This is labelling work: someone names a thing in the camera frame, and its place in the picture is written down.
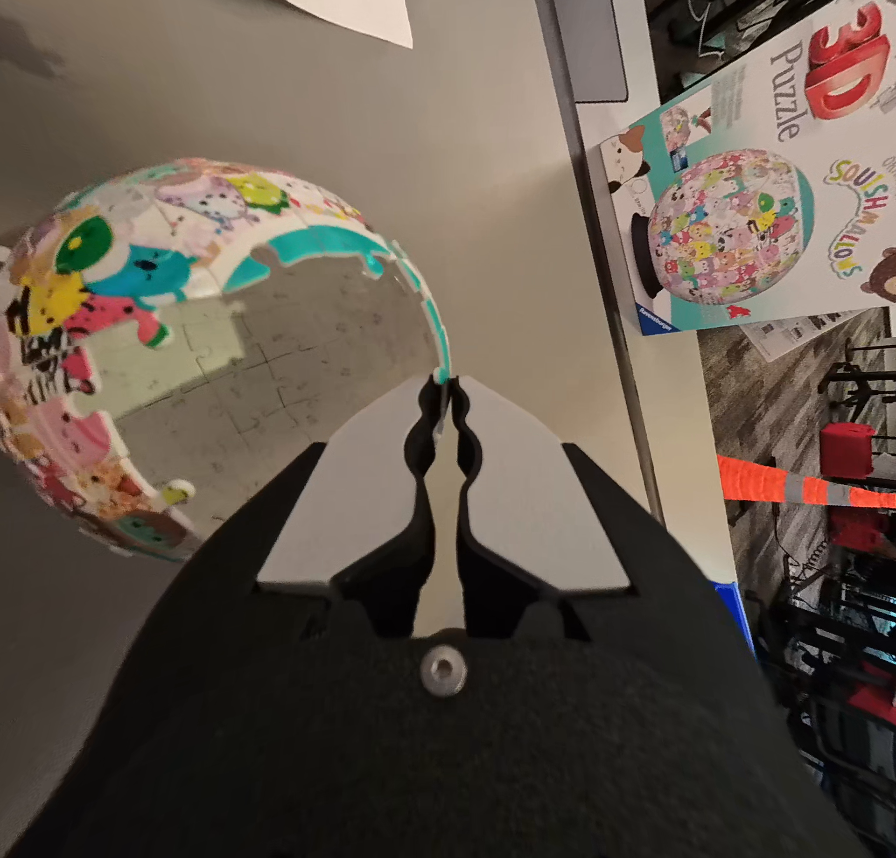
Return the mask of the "puzzle ball box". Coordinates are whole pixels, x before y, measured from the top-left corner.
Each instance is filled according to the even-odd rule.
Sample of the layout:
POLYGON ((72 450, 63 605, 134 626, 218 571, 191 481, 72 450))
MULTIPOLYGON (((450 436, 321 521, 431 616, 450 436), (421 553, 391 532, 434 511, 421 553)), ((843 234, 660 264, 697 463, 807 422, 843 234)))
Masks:
POLYGON ((644 335, 894 303, 894 0, 833 0, 600 145, 644 335))

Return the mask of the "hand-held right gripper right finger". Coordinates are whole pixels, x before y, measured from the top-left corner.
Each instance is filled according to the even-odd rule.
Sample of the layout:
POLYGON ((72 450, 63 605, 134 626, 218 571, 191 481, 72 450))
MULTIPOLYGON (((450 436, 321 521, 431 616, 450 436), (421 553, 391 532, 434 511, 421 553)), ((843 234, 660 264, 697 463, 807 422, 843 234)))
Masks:
POLYGON ((631 586, 562 441, 470 376, 452 381, 464 474, 456 558, 466 631, 508 638, 531 606, 559 614, 573 598, 631 586))

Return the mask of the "printed leaflet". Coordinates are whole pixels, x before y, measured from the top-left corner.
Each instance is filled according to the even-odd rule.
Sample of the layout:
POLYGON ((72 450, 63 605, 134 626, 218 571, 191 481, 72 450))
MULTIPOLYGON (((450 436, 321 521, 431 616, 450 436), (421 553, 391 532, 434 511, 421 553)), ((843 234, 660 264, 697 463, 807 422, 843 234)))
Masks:
POLYGON ((773 363, 865 311, 811 315, 740 326, 742 334, 766 363, 773 363))

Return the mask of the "colourful puzzle ball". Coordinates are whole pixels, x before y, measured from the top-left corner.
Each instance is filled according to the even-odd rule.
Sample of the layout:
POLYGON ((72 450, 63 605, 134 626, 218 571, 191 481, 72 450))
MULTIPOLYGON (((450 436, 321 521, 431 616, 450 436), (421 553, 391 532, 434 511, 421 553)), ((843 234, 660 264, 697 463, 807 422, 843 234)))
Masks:
POLYGON ((285 171, 206 158, 73 192, 2 249, 2 454, 112 551, 180 563, 450 345, 396 241, 285 171))

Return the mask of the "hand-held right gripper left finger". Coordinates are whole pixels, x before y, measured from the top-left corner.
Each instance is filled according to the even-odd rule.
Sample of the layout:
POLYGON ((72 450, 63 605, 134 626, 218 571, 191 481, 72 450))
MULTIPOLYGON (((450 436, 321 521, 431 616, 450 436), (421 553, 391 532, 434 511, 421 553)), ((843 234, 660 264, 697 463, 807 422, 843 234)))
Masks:
POLYGON ((380 637, 411 637, 434 566, 425 482, 434 454, 432 377, 401 382, 357 412, 323 448, 259 589, 356 602, 380 637))

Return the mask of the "red plastic bin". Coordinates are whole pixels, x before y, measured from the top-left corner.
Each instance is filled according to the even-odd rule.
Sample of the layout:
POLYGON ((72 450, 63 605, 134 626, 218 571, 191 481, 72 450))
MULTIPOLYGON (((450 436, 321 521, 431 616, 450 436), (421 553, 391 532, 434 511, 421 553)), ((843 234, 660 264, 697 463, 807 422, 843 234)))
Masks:
POLYGON ((893 559, 894 521, 876 509, 833 507, 828 511, 828 539, 831 544, 893 559))
POLYGON ((823 478, 864 480, 873 471, 874 427, 829 423, 820 431, 820 470, 823 478))

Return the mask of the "orange and grey traffic cone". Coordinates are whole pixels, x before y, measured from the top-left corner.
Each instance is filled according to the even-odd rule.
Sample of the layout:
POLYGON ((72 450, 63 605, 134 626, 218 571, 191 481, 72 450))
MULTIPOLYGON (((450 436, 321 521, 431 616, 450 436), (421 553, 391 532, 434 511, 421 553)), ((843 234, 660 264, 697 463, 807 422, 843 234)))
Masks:
POLYGON ((895 510, 895 494, 791 473, 717 455, 722 495, 727 501, 895 510))

